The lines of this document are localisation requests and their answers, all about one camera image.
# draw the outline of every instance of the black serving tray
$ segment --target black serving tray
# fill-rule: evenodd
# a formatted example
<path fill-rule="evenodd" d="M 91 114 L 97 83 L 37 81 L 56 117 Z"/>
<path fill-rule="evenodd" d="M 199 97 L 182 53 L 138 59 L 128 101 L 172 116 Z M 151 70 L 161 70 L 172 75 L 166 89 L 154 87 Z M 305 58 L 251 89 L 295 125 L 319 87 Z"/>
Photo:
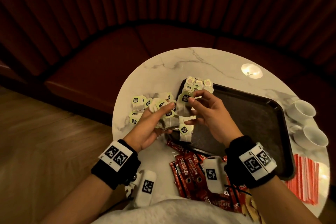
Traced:
<path fill-rule="evenodd" d="M 179 89 L 181 94 L 184 80 Z M 294 159 L 281 106 L 272 99 L 235 90 L 218 84 L 213 85 L 213 94 L 220 98 L 232 119 L 244 135 L 260 142 L 276 161 L 276 174 L 282 180 L 294 177 Z M 195 125 L 192 142 L 180 142 L 179 131 L 168 137 L 175 143 L 206 155 L 225 156 L 225 146 L 211 135 L 208 127 Z"/>

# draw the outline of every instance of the wooden floor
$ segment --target wooden floor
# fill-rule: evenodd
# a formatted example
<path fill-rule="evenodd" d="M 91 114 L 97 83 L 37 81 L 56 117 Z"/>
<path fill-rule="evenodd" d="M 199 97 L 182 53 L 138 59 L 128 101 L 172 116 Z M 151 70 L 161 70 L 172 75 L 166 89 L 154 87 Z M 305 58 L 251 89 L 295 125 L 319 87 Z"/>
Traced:
<path fill-rule="evenodd" d="M 0 223 L 38 223 L 111 141 L 109 126 L 0 86 Z M 123 195 L 119 187 L 106 208 Z M 335 219 L 336 204 L 328 201 L 320 220 Z"/>

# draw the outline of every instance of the gray fabric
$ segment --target gray fabric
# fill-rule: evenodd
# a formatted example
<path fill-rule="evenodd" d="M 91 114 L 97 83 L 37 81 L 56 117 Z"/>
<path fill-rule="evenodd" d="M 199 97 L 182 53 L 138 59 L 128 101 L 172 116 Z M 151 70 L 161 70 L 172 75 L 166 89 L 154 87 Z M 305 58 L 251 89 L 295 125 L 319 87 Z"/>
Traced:
<path fill-rule="evenodd" d="M 94 222 L 94 224 L 119 223 L 236 224 L 239 222 L 228 212 L 209 203 L 185 199 L 168 199 L 145 208 L 110 212 Z"/>

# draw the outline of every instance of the pile of tea bags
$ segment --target pile of tea bags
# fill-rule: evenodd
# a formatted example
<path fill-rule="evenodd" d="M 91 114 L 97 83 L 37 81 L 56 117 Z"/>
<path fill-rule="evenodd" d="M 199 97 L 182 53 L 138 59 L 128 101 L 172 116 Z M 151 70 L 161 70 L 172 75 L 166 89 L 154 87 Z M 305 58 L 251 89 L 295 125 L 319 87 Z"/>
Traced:
<path fill-rule="evenodd" d="M 192 107 L 188 103 L 188 98 L 193 96 L 194 91 L 202 89 L 213 93 L 212 82 L 209 79 L 201 80 L 200 78 L 189 76 L 186 79 L 182 93 L 178 96 L 177 101 L 174 100 L 174 96 L 171 92 L 155 93 L 149 98 L 146 98 L 144 95 L 135 96 L 132 99 L 132 112 L 129 114 L 129 122 L 136 125 L 146 108 L 149 108 L 150 112 L 154 113 L 162 106 L 174 102 L 175 106 L 169 113 L 161 117 L 156 128 L 179 130 L 180 141 L 191 142 L 191 134 L 194 131 L 194 126 L 186 125 L 184 122 L 196 119 L 196 116 L 191 115 Z"/>

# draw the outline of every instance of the person's left hand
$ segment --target person's left hand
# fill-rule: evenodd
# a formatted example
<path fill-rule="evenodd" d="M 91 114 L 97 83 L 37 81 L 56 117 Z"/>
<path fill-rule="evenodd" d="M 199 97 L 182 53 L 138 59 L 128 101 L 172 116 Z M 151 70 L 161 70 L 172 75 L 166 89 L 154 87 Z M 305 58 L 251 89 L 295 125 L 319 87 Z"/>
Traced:
<path fill-rule="evenodd" d="M 172 132 L 171 129 L 163 130 L 162 128 L 155 128 L 155 126 L 163 115 L 173 109 L 174 104 L 174 102 L 171 102 L 162 106 L 155 113 L 151 113 L 149 108 L 145 109 L 138 123 L 124 137 L 124 141 L 139 153 L 150 146 L 162 133 L 170 134 Z"/>

